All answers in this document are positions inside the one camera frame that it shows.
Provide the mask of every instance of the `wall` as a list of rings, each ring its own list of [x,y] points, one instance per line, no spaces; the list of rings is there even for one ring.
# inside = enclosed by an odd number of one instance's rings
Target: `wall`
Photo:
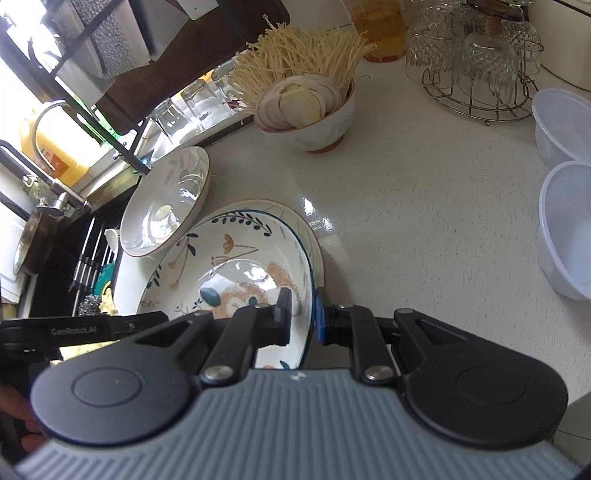
[[[303,28],[336,28],[351,20],[341,0],[282,0],[290,13],[291,25]]]

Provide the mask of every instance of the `plastic container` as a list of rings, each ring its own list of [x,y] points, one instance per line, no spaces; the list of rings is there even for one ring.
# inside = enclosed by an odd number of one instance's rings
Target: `plastic container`
[[[100,159],[100,146],[61,108],[52,109],[41,118],[37,128],[39,150],[55,168],[50,172],[35,157],[31,139],[31,127],[43,109],[31,110],[31,115],[23,119],[19,128],[21,150],[46,172],[72,187]]]
[[[539,91],[532,103],[535,143],[552,170],[565,161],[591,163],[591,102],[558,88]]]
[[[554,168],[540,191],[538,260],[548,282],[573,300],[591,300],[591,165]]]

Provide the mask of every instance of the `leaf pattern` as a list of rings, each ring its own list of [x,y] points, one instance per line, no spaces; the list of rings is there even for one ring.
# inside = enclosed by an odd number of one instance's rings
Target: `leaf pattern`
[[[238,223],[243,223],[244,225],[252,225],[255,230],[262,231],[264,236],[271,236],[273,234],[271,228],[266,223],[261,222],[260,218],[254,217],[250,213],[241,210],[222,213],[211,221],[212,223],[218,223],[220,220],[223,225],[225,225],[228,220],[230,220],[230,223],[238,221]]]

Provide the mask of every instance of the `white countertop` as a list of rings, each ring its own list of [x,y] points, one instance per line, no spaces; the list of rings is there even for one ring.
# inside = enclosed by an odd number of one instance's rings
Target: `white countertop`
[[[356,118],[329,153],[279,150],[252,125],[208,147],[203,213],[283,202],[316,232],[333,302],[378,316],[415,308],[548,363],[571,402],[591,390],[591,305],[555,293],[538,266],[548,169],[534,120],[486,127],[450,112],[406,78],[403,61],[358,73],[370,77],[357,79]],[[535,80],[579,92],[546,71]],[[124,258],[120,313],[135,313],[156,263]]]

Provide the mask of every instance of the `white appliance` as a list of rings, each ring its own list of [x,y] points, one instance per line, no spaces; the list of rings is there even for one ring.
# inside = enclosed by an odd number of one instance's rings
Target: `white appliance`
[[[591,90],[591,0],[537,0],[529,15],[545,49],[542,65]]]
[[[2,225],[2,235],[0,235],[2,302],[18,303],[25,282],[25,274],[19,273],[15,275],[12,268],[18,241],[25,228],[25,220],[0,203],[0,225]]]

